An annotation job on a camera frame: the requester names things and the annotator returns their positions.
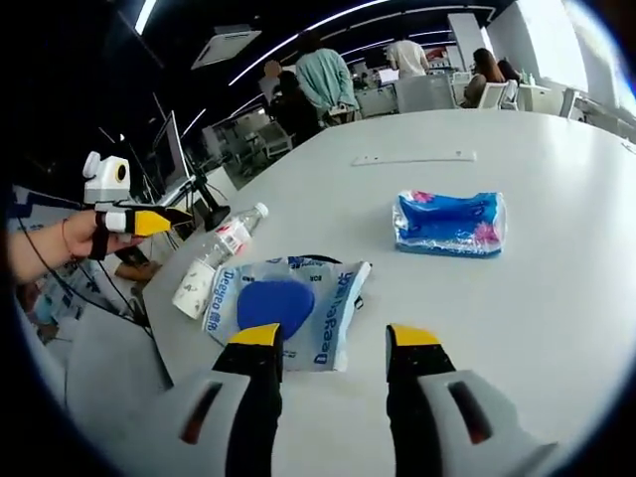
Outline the person's left hand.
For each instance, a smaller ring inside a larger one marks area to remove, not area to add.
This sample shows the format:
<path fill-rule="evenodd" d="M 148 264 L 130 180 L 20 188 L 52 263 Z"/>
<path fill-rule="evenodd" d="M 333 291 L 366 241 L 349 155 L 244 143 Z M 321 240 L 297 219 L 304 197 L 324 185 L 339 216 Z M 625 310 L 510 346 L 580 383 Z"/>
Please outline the person's left hand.
<path fill-rule="evenodd" d="M 89 257 L 93 249 L 93 241 L 97 230 L 96 212 L 84 210 L 77 212 L 62 223 L 62 235 L 69 253 L 75 257 Z M 111 254 L 144 241 L 143 237 L 108 233 L 106 237 L 106 254 Z"/>

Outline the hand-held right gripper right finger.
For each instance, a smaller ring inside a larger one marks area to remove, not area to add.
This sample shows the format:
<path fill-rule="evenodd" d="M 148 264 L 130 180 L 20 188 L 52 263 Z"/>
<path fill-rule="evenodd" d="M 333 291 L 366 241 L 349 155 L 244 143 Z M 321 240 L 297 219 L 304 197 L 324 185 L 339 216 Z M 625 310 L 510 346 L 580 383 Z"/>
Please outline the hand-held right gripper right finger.
<path fill-rule="evenodd" d="M 516 407 L 470 370 L 458 370 L 430 332 L 390 324 L 387 415 L 398 476 L 535 476 L 552 453 Z"/>

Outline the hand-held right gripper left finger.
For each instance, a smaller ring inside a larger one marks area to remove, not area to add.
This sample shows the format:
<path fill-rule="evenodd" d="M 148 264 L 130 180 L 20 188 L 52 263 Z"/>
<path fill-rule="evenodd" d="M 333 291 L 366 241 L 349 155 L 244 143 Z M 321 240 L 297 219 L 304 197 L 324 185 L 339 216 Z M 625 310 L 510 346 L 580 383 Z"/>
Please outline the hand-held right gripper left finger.
<path fill-rule="evenodd" d="M 269 476 L 281 415 L 278 324 L 235 334 L 207 371 L 175 385 L 150 413 L 150 476 Z"/>

